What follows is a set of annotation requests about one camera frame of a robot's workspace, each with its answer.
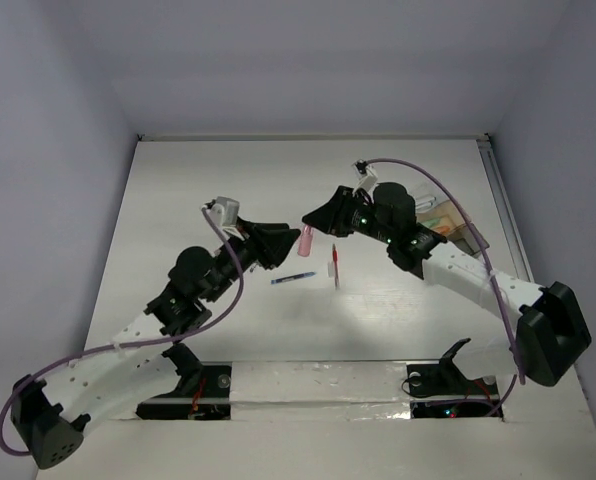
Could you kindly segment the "pink highlighter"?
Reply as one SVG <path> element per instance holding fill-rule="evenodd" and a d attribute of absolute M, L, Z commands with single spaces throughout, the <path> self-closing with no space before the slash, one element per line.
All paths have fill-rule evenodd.
<path fill-rule="evenodd" d="M 309 225 L 304 225 L 301 236 L 299 238 L 297 254 L 300 257 L 307 258 L 310 256 L 313 243 L 313 230 Z"/>

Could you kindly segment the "green correction tape pen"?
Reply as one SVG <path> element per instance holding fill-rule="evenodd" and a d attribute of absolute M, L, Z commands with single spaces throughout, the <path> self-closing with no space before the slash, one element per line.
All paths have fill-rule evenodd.
<path fill-rule="evenodd" d="M 440 220 L 441 220 L 440 217 L 430 217 L 430 218 L 420 219 L 419 222 L 427 228 L 433 228 L 440 223 Z"/>

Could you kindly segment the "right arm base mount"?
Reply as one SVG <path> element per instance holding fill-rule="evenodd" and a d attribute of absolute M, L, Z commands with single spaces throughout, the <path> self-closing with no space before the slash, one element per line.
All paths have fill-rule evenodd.
<path fill-rule="evenodd" d="M 483 393 L 477 381 L 468 380 L 454 364 L 457 353 L 470 341 L 470 338 L 457 341 L 435 363 L 408 366 L 401 390 L 415 399 Z"/>

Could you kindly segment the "white marker blue cap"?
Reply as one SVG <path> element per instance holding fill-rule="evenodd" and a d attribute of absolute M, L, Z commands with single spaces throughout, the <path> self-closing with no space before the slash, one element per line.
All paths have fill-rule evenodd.
<path fill-rule="evenodd" d="M 415 208 L 417 211 L 428 211 L 431 210 L 437 203 L 436 197 L 427 195 L 424 197 L 415 199 Z"/>

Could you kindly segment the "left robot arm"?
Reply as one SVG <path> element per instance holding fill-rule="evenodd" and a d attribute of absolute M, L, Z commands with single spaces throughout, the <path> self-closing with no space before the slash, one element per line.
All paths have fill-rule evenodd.
<path fill-rule="evenodd" d="M 0 427 L 11 421 L 26 446 L 20 454 L 39 469 L 65 461 L 102 421 L 150 397 L 166 390 L 196 393 L 203 366 L 184 341 L 217 325 L 236 306 L 230 303 L 213 316 L 207 304 L 231 286 L 242 297 L 246 270 L 254 264 L 279 267 L 300 236 L 285 223 L 235 218 L 209 225 L 220 248 L 184 249 L 164 290 L 108 343 L 57 360 L 14 384 Z"/>

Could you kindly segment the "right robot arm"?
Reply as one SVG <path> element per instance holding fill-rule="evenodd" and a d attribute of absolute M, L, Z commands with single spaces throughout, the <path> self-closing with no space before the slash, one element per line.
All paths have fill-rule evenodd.
<path fill-rule="evenodd" d="M 340 186 L 302 220 L 324 234 L 342 238 L 359 233 L 382 242 L 401 270 L 502 320 L 505 335 L 487 346 L 469 349 L 456 343 L 455 357 L 438 368 L 440 384 L 448 391 L 460 392 L 478 377 L 518 372 L 553 387 L 591 344 L 571 288 L 560 282 L 544 287 L 488 269 L 419 223 L 415 200 L 400 184 L 381 183 L 370 195 Z"/>

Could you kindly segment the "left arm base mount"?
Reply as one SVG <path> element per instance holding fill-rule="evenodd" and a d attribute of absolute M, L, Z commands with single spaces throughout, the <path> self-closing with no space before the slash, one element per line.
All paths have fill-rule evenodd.
<path fill-rule="evenodd" d="M 175 343 L 161 353 L 167 367 L 172 367 L 174 385 L 152 397 L 152 401 L 191 399 L 196 393 L 201 398 L 227 399 L 230 395 L 232 364 L 203 364 L 183 343 Z"/>

